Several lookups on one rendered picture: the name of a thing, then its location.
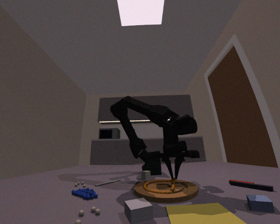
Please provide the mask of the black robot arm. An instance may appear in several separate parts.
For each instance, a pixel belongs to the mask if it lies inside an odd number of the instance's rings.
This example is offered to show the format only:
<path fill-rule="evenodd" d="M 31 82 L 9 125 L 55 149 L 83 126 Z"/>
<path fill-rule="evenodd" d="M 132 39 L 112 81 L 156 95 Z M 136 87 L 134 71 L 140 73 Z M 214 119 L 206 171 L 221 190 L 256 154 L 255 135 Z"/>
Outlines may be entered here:
<path fill-rule="evenodd" d="M 147 146 L 143 142 L 143 139 L 137 137 L 127 116 L 127 108 L 146 115 L 150 121 L 159 127 L 163 127 L 164 136 L 178 136 L 197 132 L 197 122 L 188 114 L 179 117 L 177 113 L 171 111 L 166 106 L 149 105 L 130 96 L 122 98 L 117 103 L 111 105 L 110 111 L 121 122 L 130 140 L 129 146 L 134 158 L 137 159 L 140 157 L 145 164 L 150 162 L 148 160 L 148 151 L 145 150 Z M 171 119 L 167 122 L 170 117 Z M 187 151 L 186 141 L 179 141 L 179 143 L 176 141 L 175 143 L 168 143 L 167 140 L 163 141 L 163 153 L 167 154 L 168 157 L 182 156 L 183 151 Z"/>

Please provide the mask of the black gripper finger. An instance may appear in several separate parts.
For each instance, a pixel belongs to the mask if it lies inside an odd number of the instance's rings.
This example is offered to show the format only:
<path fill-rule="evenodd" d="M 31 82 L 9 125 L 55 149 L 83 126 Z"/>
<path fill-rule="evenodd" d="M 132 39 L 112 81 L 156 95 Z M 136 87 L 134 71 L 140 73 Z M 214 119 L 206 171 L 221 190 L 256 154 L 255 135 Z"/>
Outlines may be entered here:
<path fill-rule="evenodd" d="M 183 161 L 185 161 L 185 159 L 182 159 L 182 160 L 175 159 L 175 179 L 176 180 L 177 180 L 177 177 L 178 177 L 178 172 L 179 172 L 180 166 L 181 166 Z"/>
<path fill-rule="evenodd" d="M 172 167 L 171 167 L 171 160 L 162 160 L 162 162 L 165 162 L 166 166 L 168 167 L 168 170 L 170 172 L 170 176 L 173 180 L 173 173 L 172 173 Z"/>

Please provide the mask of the brown round bead board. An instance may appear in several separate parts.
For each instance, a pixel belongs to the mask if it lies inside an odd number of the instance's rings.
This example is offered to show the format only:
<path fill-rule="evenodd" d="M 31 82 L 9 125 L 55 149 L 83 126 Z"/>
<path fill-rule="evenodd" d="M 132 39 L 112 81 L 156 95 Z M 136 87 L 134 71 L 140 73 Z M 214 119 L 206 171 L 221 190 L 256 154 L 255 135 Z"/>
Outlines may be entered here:
<path fill-rule="evenodd" d="M 161 181 L 161 182 L 154 182 L 147 185 L 148 189 L 153 191 L 163 191 L 164 194 L 157 194 L 153 192 L 146 191 L 143 187 L 144 184 L 147 182 L 153 181 Z M 164 180 L 164 182 L 162 182 Z M 172 194 L 165 194 L 165 191 L 171 191 L 171 184 L 172 182 L 165 182 L 165 180 L 170 179 L 157 179 L 157 180 L 149 180 L 145 182 L 141 182 L 135 185 L 134 192 L 137 197 L 145 198 L 147 201 L 156 202 L 156 203 L 179 203 L 185 202 L 195 198 L 198 195 L 198 187 L 197 185 L 182 180 L 175 180 L 175 189 Z"/>

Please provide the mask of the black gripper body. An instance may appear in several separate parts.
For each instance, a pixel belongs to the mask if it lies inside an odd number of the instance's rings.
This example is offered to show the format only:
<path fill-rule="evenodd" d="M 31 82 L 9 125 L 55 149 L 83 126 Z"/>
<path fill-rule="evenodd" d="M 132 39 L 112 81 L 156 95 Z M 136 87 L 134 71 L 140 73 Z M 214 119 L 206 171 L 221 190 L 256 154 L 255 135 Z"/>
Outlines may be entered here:
<path fill-rule="evenodd" d="M 179 143 L 178 136 L 164 136 L 163 140 L 167 140 L 168 143 Z M 182 152 L 182 156 L 173 156 L 177 160 L 182 160 L 184 157 L 190 157 L 190 158 L 200 158 L 199 151 L 197 150 L 187 150 L 185 152 Z M 156 160 L 157 158 L 162 158 L 162 160 L 169 160 L 170 157 L 168 157 L 167 154 L 164 153 L 158 153 L 158 152 L 149 152 L 148 153 L 148 160 Z"/>

